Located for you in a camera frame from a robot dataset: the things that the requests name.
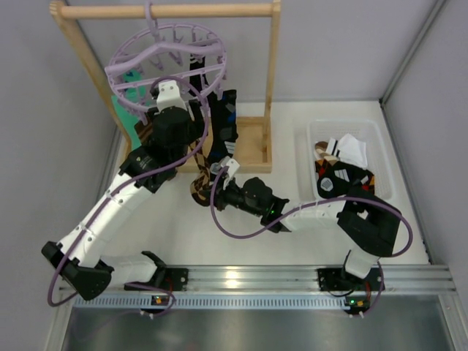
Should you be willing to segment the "brown argyle sock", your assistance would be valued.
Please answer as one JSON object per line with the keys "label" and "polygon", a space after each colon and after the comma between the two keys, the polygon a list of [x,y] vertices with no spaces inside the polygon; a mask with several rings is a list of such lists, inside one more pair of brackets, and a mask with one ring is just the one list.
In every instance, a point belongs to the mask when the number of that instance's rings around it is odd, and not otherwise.
{"label": "brown argyle sock", "polygon": [[196,179],[190,184],[192,199],[202,207],[209,207],[211,204],[210,194],[212,187],[211,163],[200,148],[193,155],[198,169]]}

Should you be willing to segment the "black sock grey blue marks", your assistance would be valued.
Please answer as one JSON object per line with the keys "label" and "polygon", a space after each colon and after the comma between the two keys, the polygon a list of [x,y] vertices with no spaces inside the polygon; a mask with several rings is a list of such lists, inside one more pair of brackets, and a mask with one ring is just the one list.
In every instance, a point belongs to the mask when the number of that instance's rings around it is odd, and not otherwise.
{"label": "black sock grey blue marks", "polygon": [[236,100],[235,89],[223,91],[221,99],[215,93],[208,96],[213,132],[211,150],[208,153],[210,164],[219,162],[226,156],[232,157],[235,153],[238,139]]}

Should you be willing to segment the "purple round clip hanger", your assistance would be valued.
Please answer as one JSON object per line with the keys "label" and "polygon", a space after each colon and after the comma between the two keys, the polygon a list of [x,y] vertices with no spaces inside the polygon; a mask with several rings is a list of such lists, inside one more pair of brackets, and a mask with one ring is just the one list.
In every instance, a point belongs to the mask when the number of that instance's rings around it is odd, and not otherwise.
{"label": "purple round clip hanger", "polygon": [[[205,26],[195,23],[166,23],[159,25],[150,13],[151,2],[145,4],[147,28],[133,34],[111,56],[105,74],[113,96],[130,112],[139,112],[140,121],[147,124],[144,113],[155,106],[151,94],[153,82],[161,76],[176,76],[189,82],[193,75],[205,74],[208,86],[203,85],[202,97],[223,94],[227,73],[227,50],[222,38]],[[190,56],[205,57],[205,67],[191,70]],[[133,69],[142,69],[142,80],[124,83],[122,76]],[[147,95],[142,102],[131,102],[124,96],[127,88],[145,86]]]}

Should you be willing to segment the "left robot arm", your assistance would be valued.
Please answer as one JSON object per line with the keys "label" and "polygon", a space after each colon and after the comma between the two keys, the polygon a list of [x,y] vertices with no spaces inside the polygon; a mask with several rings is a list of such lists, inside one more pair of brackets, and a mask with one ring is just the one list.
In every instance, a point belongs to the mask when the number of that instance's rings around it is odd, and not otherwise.
{"label": "left robot arm", "polygon": [[159,103],[148,111],[151,131],[128,154],[106,193],[74,230],[43,246],[42,255],[55,268],[55,279],[62,278],[85,301],[109,287],[161,286],[166,265],[154,253],[106,257],[104,250],[128,218],[201,149],[209,113],[207,102],[195,100]]}

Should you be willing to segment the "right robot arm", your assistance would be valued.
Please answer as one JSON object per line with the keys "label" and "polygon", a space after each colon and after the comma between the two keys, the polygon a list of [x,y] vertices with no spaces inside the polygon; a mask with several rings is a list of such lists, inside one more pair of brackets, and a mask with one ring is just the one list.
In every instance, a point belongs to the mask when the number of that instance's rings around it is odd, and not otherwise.
{"label": "right robot arm", "polygon": [[380,258],[393,256],[399,228],[405,222],[400,210],[359,186],[341,197],[293,205],[275,196],[258,177],[243,186],[221,180],[213,185],[210,202],[212,213],[232,206],[258,217],[262,232],[321,232],[335,227],[352,243],[342,272],[349,283],[363,281]]}

